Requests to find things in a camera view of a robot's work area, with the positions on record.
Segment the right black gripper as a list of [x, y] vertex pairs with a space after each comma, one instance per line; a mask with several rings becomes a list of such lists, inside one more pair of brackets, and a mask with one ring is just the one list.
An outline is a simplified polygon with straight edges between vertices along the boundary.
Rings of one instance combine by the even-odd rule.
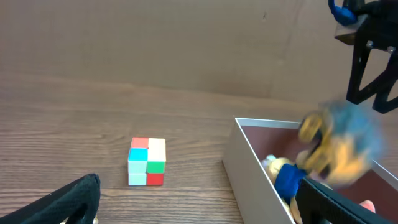
[[397, 62], [389, 59], [385, 70], [372, 82], [360, 89], [364, 71], [372, 47], [393, 52], [397, 50], [397, 0], [344, 1], [343, 6], [358, 18], [367, 15], [356, 33], [356, 40], [370, 42], [355, 44], [351, 76], [346, 99], [356, 105], [375, 95], [373, 109], [386, 114], [397, 108], [397, 97], [388, 100], [392, 87], [397, 81]]

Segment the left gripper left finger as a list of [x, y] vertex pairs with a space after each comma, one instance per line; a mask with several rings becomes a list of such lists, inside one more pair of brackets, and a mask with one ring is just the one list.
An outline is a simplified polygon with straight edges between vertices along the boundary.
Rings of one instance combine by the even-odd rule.
[[87, 174], [1, 217], [4, 224], [94, 224], [100, 204], [100, 177]]

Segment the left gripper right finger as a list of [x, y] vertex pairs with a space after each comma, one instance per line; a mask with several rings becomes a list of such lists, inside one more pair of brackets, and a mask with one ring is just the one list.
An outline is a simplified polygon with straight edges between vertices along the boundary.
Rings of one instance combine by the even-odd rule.
[[[351, 223], [383, 224], [392, 223], [375, 212], [353, 202], [339, 192], [319, 182], [302, 179], [295, 184], [295, 198], [303, 223]], [[376, 200], [397, 198], [397, 183], [384, 179], [359, 180], [347, 189], [354, 196], [363, 193]]]

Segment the yellow plush duck blue scarf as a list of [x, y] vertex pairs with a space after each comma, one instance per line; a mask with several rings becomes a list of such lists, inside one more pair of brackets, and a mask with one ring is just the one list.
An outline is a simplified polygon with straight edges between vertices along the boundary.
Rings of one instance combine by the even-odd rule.
[[[303, 223], [295, 198], [295, 184], [298, 181], [310, 179], [331, 189], [330, 185], [319, 181], [314, 175], [309, 175], [287, 158], [276, 158], [273, 155], [269, 155], [263, 160], [262, 165], [279, 198], [283, 201], [284, 207], [293, 216], [296, 223]], [[369, 200], [360, 203], [360, 205], [372, 212], [376, 212], [374, 205]]]

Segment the yellow blue toy truck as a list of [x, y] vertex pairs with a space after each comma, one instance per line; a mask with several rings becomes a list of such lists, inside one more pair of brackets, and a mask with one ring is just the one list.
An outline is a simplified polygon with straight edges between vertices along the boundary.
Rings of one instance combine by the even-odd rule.
[[351, 185], [383, 152], [378, 118], [360, 105], [333, 100], [304, 116], [298, 139], [313, 144], [296, 164], [328, 185]]

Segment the multicoloured puzzle cube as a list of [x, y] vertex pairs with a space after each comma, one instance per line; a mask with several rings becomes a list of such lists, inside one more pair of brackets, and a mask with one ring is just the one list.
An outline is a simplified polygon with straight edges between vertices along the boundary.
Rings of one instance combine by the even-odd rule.
[[166, 161], [165, 139], [133, 137], [127, 158], [128, 184], [163, 185]]

